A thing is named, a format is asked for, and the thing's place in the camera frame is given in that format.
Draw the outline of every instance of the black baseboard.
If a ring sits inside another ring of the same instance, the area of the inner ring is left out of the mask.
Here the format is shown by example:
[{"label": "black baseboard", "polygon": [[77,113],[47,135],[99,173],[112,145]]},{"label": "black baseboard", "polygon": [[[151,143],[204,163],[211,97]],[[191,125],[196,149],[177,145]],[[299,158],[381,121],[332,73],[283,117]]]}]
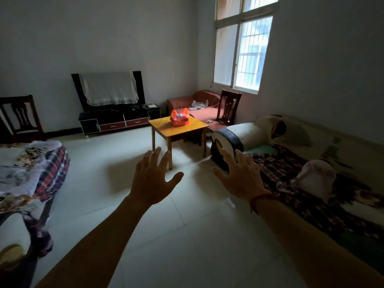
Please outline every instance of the black baseboard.
[{"label": "black baseboard", "polygon": [[45,137],[47,139],[49,139],[49,138],[53,138],[53,137],[59,137],[59,136],[65,136],[65,135],[71,135],[71,134],[78,134],[78,133],[83,133],[83,130],[81,129],[81,127],[46,132],[45,133]]}]

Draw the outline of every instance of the red drawer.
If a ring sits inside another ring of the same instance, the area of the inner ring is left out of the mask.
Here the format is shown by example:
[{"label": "red drawer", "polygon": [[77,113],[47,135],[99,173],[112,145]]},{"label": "red drawer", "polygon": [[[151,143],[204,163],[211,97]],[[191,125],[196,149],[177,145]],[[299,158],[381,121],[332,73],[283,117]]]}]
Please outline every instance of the red drawer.
[{"label": "red drawer", "polygon": [[124,127],[125,127],[125,122],[103,124],[103,125],[100,125],[100,131],[113,130],[113,129],[124,128]]},{"label": "red drawer", "polygon": [[148,117],[126,121],[127,127],[135,126],[135,125],[142,125],[142,124],[147,124],[147,123],[148,123]]}]

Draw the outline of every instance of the window frame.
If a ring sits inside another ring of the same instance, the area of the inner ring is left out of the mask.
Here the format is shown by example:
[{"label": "window frame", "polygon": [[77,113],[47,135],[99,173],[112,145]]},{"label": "window frame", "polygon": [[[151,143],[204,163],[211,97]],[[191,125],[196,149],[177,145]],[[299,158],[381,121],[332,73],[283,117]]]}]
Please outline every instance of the window frame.
[{"label": "window frame", "polygon": [[[236,87],[236,72],[237,72],[237,61],[239,58],[240,54],[240,42],[241,38],[240,33],[242,32],[242,27],[244,22],[249,22],[249,21],[254,21],[258,19],[263,19],[266,17],[271,17],[273,14],[278,10],[278,4],[279,1],[262,6],[256,9],[252,9],[246,12],[243,12],[244,6],[245,6],[245,0],[240,1],[240,13],[237,15],[229,16],[223,19],[218,19],[218,2],[219,0],[216,0],[216,9],[215,9],[215,21],[214,21],[214,27],[216,29],[216,34],[215,34],[215,42],[214,42],[214,65],[216,62],[216,39],[217,39],[217,30],[223,27],[231,26],[231,25],[236,25],[237,24],[237,32],[236,32],[236,42],[235,42],[235,50],[233,52],[233,65],[232,65],[232,76],[231,76],[231,84],[230,85],[225,85],[225,84],[220,84],[214,81],[214,76],[215,72],[213,73],[212,77],[212,83],[217,84],[217,85],[223,85],[225,87],[230,87],[231,89],[235,89],[238,91],[243,91],[243,92],[248,92],[252,94],[258,94],[257,90],[252,90],[252,89],[247,89],[247,88],[242,88],[242,87]],[[270,46],[270,39],[268,40],[268,46],[267,46],[267,51]]]}]

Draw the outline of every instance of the window pane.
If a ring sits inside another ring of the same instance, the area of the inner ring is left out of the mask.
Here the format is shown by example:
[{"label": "window pane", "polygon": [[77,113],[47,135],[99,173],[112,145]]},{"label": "window pane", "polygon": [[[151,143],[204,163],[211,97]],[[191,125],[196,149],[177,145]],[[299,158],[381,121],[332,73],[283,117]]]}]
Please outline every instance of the window pane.
[{"label": "window pane", "polygon": [[245,0],[244,12],[276,3],[278,0]]},{"label": "window pane", "polygon": [[272,17],[243,23],[236,87],[259,90]]},{"label": "window pane", "polygon": [[217,18],[223,19],[240,13],[241,0],[218,0]]},{"label": "window pane", "polygon": [[237,24],[217,30],[214,82],[231,84]]}]

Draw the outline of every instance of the gray wall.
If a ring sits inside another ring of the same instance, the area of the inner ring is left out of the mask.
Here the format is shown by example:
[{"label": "gray wall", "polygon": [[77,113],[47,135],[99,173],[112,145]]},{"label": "gray wall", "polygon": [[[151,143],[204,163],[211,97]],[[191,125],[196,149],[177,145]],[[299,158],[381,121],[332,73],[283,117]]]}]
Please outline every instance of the gray wall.
[{"label": "gray wall", "polygon": [[32,94],[44,130],[79,127],[71,73],[142,71],[146,100],[197,89],[197,0],[1,0],[0,96]]},{"label": "gray wall", "polygon": [[[382,0],[280,0],[258,95],[237,122],[285,114],[384,144]],[[199,0],[198,85],[212,85],[215,0]]]}]

